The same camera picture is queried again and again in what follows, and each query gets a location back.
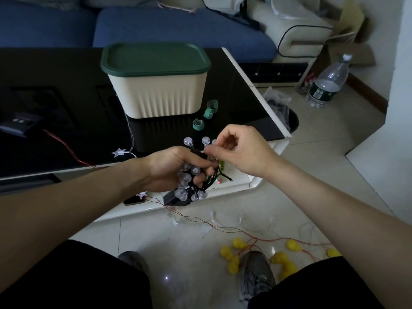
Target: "sneaker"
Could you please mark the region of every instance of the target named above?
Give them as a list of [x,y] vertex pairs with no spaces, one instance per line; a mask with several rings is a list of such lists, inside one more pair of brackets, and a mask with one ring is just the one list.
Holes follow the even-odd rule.
[[121,253],[117,258],[121,261],[125,262],[126,264],[132,266],[133,268],[144,272],[147,277],[150,279],[149,276],[149,267],[146,263],[146,260],[143,256],[135,251],[128,250],[124,253]]
[[240,301],[245,305],[253,296],[268,292],[276,285],[270,265],[264,255],[258,251],[251,251],[242,256],[238,281]]

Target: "green lid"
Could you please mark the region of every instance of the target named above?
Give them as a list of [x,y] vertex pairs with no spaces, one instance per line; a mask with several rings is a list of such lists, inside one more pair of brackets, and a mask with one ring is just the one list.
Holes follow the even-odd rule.
[[207,72],[210,60],[186,42],[116,43],[104,48],[100,66],[116,77],[171,76]]

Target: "black pants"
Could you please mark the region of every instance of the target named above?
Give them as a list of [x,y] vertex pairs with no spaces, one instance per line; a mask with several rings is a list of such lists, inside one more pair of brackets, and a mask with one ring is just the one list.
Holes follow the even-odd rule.
[[[151,308],[147,276],[99,249],[68,240],[0,294],[0,304],[116,301]],[[383,308],[343,257],[317,262],[252,298],[254,308]]]

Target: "hand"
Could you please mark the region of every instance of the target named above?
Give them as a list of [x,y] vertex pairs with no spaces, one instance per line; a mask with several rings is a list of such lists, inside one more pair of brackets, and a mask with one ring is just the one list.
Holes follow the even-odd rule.
[[206,180],[206,176],[214,173],[214,167],[210,161],[193,154],[188,148],[182,146],[174,146],[153,153],[144,157],[143,163],[147,167],[149,176],[144,189],[149,192],[165,192],[178,187],[180,180],[178,171],[185,163],[198,166],[203,170],[193,179],[194,184],[199,187]]
[[282,157],[250,126],[228,125],[219,134],[214,145],[204,149],[205,154],[230,162],[241,172],[267,179],[276,161]]

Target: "red wire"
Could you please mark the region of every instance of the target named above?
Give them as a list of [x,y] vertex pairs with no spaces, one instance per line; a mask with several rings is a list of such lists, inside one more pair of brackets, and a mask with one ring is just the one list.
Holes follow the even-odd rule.
[[[255,240],[255,241],[253,242],[253,244],[251,244],[248,248],[242,249],[242,250],[238,253],[238,255],[240,255],[241,253],[243,253],[243,252],[244,252],[245,250],[247,250],[247,249],[250,249],[250,248],[252,248],[252,247],[256,247],[257,249],[260,250],[260,252],[263,254],[263,256],[264,256],[268,261],[270,261],[270,259],[267,258],[267,257],[265,256],[265,254],[263,253],[263,251],[256,245],[257,241],[275,242],[275,241],[279,241],[279,240],[282,240],[282,239],[290,239],[290,240],[294,240],[294,241],[296,241],[296,242],[298,242],[298,243],[305,244],[305,245],[312,245],[312,246],[327,246],[327,245],[332,245],[331,243],[321,243],[321,244],[307,243],[307,242],[300,241],[300,240],[297,240],[297,239],[292,239],[292,238],[290,238],[290,237],[280,237],[280,238],[278,238],[278,239],[269,239],[269,240],[268,240],[268,239],[260,239],[260,238],[258,238],[258,237],[252,236],[252,235],[250,235],[249,233],[245,232],[244,230],[239,229],[239,228],[236,228],[236,227],[218,227],[218,226],[214,226],[213,224],[208,223],[207,221],[204,221],[203,219],[200,219],[200,218],[198,218],[198,217],[185,216],[185,215],[179,213],[177,210],[175,210],[175,209],[173,209],[173,208],[170,208],[170,207],[168,207],[168,206],[165,206],[165,205],[162,204],[161,201],[160,201],[158,198],[156,198],[156,197],[152,197],[152,196],[146,196],[146,197],[156,199],[157,201],[151,201],[151,200],[149,200],[149,199],[147,199],[147,201],[152,202],[152,203],[160,204],[160,205],[162,205],[164,208],[166,208],[166,209],[168,209],[168,210],[170,210],[170,211],[178,214],[179,216],[181,216],[181,217],[183,217],[183,218],[186,218],[186,219],[189,220],[189,221],[196,222],[196,223],[207,223],[207,224],[210,225],[212,228],[214,228],[214,229],[216,229],[216,230],[218,230],[218,231],[220,231],[220,232],[224,232],[224,233],[240,233],[240,232],[242,232],[242,233],[244,233],[244,234],[246,234],[247,236],[250,237],[250,239],[246,242],[246,244],[249,243],[249,241],[252,240],[252,239]],[[220,230],[220,229],[235,229],[235,230],[238,230],[238,231],[228,232],[228,231],[223,231],[223,230]],[[302,251],[303,251],[304,253],[308,254],[309,256],[311,256],[311,258],[312,258],[313,261],[316,262],[317,260],[320,260],[319,258],[316,258],[315,256],[313,256],[309,251],[307,251],[307,250],[302,250]]]
[[70,146],[69,146],[65,141],[63,141],[62,139],[60,139],[57,135],[52,134],[51,132],[49,132],[49,131],[47,131],[47,130],[45,130],[45,129],[43,129],[43,131],[44,131],[47,135],[51,136],[52,138],[58,140],[61,144],[63,144],[63,145],[66,147],[66,149],[70,152],[70,154],[73,156],[73,158],[74,158],[75,160],[77,160],[79,163],[84,164],[84,165],[87,165],[87,166],[89,166],[89,167],[98,168],[98,167],[95,166],[95,165],[91,165],[91,164],[89,164],[89,163],[86,163],[85,161],[81,161],[81,160],[76,156],[75,152],[73,152],[73,150],[70,148]]

